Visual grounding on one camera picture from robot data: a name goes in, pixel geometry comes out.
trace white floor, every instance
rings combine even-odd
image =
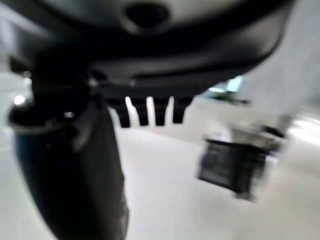
[[[141,129],[119,130],[118,141],[130,207],[128,240],[233,238],[251,203],[196,179],[201,147]],[[11,148],[0,154],[0,239],[54,239]]]

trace white wall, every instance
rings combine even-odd
[[[294,115],[320,95],[320,1],[299,0],[283,42],[244,76],[240,99],[260,111]]]

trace blurry object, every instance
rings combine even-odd
[[[215,94],[212,98],[215,100],[219,101],[224,101],[228,102],[231,104],[243,104],[243,105],[249,105],[250,101],[249,100],[244,100],[244,99],[236,99],[234,97],[235,93],[232,91],[227,91],[227,92],[222,92]]]
[[[276,155],[285,135],[264,125],[230,129],[233,142],[217,140],[216,134],[206,139],[198,178],[235,192],[237,198],[252,200],[263,182],[267,157]]]
[[[207,140],[198,178],[251,200],[254,182],[263,176],[268,152],[250,144]]]

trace black plastic part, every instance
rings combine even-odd
[[[108,98],[106,104],[115,109],[119,116],[120,125],[122,128],[130,128],[130,117],[125,98]]]
[[[207,140],[198,178],[235,192],[237,198],[252,200],[254,172],[263,171],[268,152],[250,144]]]
[[[148,126],[148,109],[147,109],[147,99],[146,98],[131,98],[131,103],[135,107],[136,112],[139,116],[139,121],[141,126]]]
[[[128,212],[110,114],[95,103],[74,114],[43,115],[33,102],[13,108],[9,123],[23,175],[59,240],[122,240]]]
[[[154,114],[155,114],[155,125],[164,126],[166,121],[166,110],[169,104],[168,97],[154,97]]]
[[[126,15],[137,26],[153,29],[168,19],[169,11],[157,3],[135,3],[126,8]]]
[[[174,98],[173,106],[173,123],[182,124],[184,122],[184,116],[186,108],[191,104],[192,97]]]

